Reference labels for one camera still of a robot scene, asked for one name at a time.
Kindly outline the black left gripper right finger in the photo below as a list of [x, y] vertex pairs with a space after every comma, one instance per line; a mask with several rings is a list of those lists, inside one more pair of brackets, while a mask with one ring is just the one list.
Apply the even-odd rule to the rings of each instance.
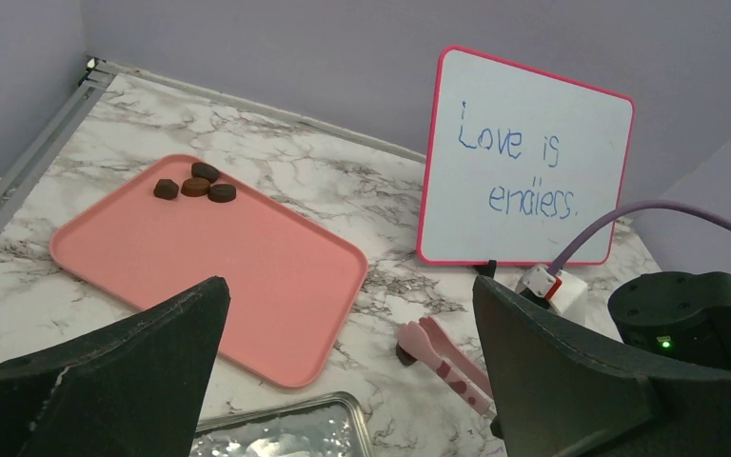
[[480, 276], [473, 307], [510, 456], [731, 456], [731, 370], [573, 323]]

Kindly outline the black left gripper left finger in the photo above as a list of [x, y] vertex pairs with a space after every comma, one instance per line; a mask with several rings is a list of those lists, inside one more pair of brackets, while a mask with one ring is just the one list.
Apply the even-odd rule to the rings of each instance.
[[186, 456], [229, 309], [217, 276], [0, 364], [0, 456]]

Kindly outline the silver tin lid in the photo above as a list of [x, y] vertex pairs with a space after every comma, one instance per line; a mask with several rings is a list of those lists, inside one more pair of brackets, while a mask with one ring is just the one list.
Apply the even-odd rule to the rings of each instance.
[[344, 391], [207, 419], [191, 456], [372, 456], [357, 399]]

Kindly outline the pink plastic tray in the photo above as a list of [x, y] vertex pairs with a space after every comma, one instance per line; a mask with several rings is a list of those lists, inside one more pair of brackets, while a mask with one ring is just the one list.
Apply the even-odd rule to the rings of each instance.
[[230, 306], [219, 353], [283, 388], [314, 382], [367, 275], [364, 253], [244, 184], [236, 198], [156, 198], [194, 158], [166, 156], [56, 230], [54, 262], [140, 310], [210, 276]]

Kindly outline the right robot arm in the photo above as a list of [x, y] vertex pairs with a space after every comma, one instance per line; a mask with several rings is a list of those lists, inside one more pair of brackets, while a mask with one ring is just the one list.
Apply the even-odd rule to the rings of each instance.
[[731, 274], [663, 271], [617, 288], [607, 309], [629, 346], [731, 370]]

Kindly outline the pink tongs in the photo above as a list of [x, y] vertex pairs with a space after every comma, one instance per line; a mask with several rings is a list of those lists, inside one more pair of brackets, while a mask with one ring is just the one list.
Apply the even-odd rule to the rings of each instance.
[[401, 324], [395, 353], [406, 367], [422, 362], [473, 410], [483, 416], [495, 413], [487, 373], [473, 362], [432, 316]]

